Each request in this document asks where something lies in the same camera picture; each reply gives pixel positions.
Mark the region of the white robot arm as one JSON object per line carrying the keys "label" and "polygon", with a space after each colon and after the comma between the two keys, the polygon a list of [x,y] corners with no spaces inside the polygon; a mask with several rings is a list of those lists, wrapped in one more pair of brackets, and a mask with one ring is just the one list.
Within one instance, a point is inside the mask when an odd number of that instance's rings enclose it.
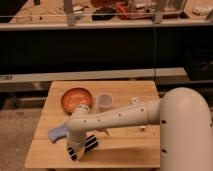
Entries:
{"label": "white robot arm", "polygon": [[213,171],[213,119],[206,100],[190,88],[175,88],[163,98],[90,114],[81,105],[67,121],[74,150],[96,129],[158,124],[160,171]]}

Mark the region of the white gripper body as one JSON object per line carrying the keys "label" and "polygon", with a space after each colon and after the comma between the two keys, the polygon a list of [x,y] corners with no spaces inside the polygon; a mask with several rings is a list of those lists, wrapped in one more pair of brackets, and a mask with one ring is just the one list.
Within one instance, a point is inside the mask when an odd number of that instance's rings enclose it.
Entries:
{"label": "white gripper body", "polygon": [[72,139],[67,140],[67,146],[71,147],[74,150],[74,153],[78,160],[80,160],[84,156],[85,143],[86,143],[85,139],[79,142],[73,141]]}

